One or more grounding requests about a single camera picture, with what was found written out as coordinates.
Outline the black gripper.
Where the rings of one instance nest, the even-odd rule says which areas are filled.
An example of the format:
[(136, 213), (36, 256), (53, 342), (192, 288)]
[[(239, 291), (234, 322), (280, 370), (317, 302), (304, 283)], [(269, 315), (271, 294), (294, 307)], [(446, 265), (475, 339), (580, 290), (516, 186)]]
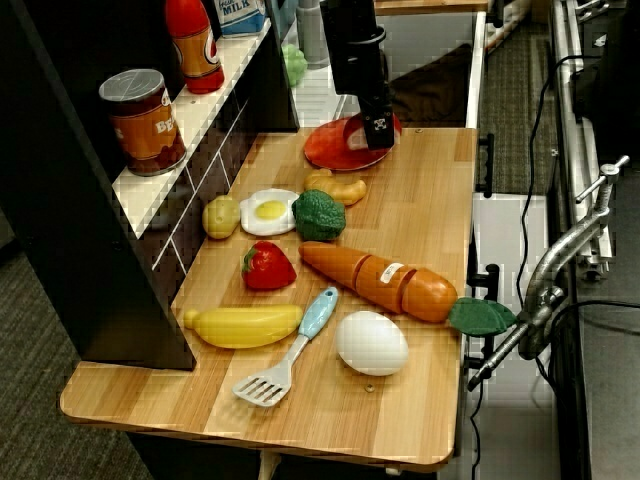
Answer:
[(389, 149), (395, 143), (394, 117), (380, 44), (383, 27), (373, 33), (350, 37), (351, 32), (333, 32), (329, 53), (335, 91), (358, 98), (369, 149)]

